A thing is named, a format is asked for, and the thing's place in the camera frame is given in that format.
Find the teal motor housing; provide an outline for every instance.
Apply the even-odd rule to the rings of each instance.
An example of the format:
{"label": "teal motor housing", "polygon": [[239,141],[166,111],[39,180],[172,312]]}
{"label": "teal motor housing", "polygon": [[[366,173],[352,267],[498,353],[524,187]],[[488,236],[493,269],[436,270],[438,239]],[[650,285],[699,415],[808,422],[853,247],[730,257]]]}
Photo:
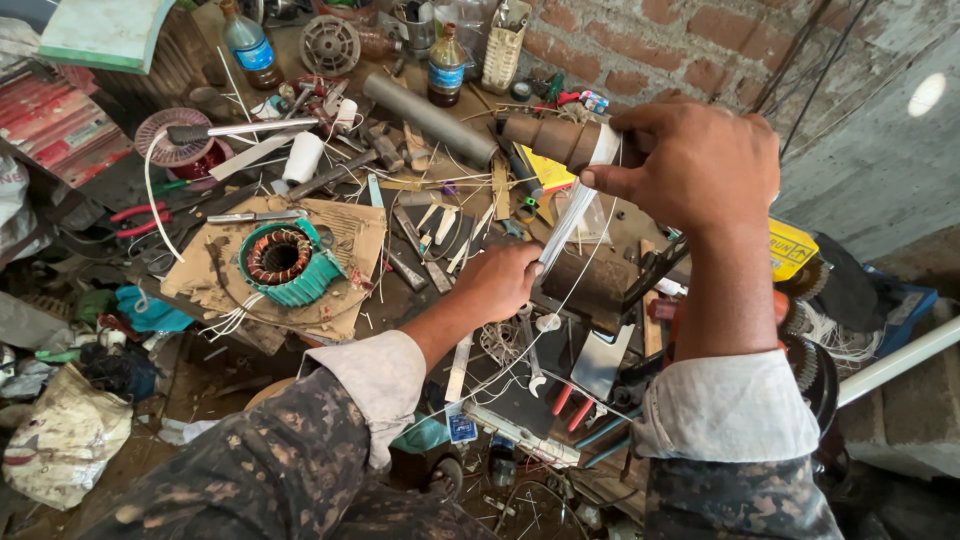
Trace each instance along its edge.
{"label": "teal motor housing", "polygon": [[[281,284],[267,284],[255,279],[248,267],[248,260],[256,242],[268,234],[290,230],[302,233],[310,242],[310,259],[302,272]],[[347,275],[333,252],[321,247],[320,235],[306,218],[300,218],[293,224],[270,223],[253,231],[240,245],[238,264],[247,284],[277,304],[287,307],[302,307],[315,302],[324,295],[333,280]]]}

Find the hammer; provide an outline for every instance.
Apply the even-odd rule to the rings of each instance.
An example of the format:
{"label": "hammer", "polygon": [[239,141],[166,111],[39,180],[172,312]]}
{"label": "hammer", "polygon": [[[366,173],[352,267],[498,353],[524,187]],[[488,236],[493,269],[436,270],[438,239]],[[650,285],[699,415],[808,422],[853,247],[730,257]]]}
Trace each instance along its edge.
{"label": "hammer", "polygon": [[370,164],[374,160],[383,162],[389,172],[399,170],[399,168],[403,166],[403,158],[399,156],[393,142],[386,136],[387,127],[386,122],[380,122],[370,129],[366,126],[360,126],[360,134],[371,145],[370,150],[346,163],[340,163],[332,169],[326,170],[307,182],[294,187],[287,193],[287,198],[291,201],[298,201],[321,187],[340,180],[349,172]]}

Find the red metal sheet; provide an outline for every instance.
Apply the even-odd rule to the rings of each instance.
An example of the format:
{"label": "red metal sheet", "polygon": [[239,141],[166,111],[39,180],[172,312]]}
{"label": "red metal sheet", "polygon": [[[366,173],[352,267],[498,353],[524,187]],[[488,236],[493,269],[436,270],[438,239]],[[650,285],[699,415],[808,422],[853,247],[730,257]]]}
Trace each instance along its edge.
{"label": "red metal sheet", "polygon": [[133,149],[83,92],[60,76],[45,83],[32,73],[0,86],[0,137],[71,187]]}

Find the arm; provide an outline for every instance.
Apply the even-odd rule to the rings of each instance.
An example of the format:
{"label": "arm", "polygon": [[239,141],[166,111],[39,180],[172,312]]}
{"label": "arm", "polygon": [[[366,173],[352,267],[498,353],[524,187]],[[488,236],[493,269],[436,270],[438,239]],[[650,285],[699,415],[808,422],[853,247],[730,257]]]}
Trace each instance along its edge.
{"label": "arm", "polygon": [[676,362],[632,426],[634,452],[652,458],[645,533],[838,537],[810,472],[819,429],[777,350],[767,228],[776,134],[758,115],[685,98],[611,126],[657,145],[639,168],[590,167],[581,180],[684,231],[693,260]]}
{"label": "arm", "polygon": [[85,537],[328,537],[365,472],[390,462],[425,373],[529,299],[539,255],[533,244],[488,250],[401,331],[308,351],[316,372],[181,448]]}

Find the knife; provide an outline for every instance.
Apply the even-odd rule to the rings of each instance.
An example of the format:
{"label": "knife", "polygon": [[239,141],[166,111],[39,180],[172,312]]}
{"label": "knife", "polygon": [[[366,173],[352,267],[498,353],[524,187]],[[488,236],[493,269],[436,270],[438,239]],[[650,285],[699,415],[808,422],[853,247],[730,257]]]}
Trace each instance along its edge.
{"label": "knife", "polygon": [[297,217],[306,217],[306,210],[284,210],[279,212],[244,212],[244,213],[222,213],[220,215],[211,215],[206,218],[207,223],[215,225],[226,225],[228,223],[251,223],[252,221],[267,221],[271,219],[292,219]]}

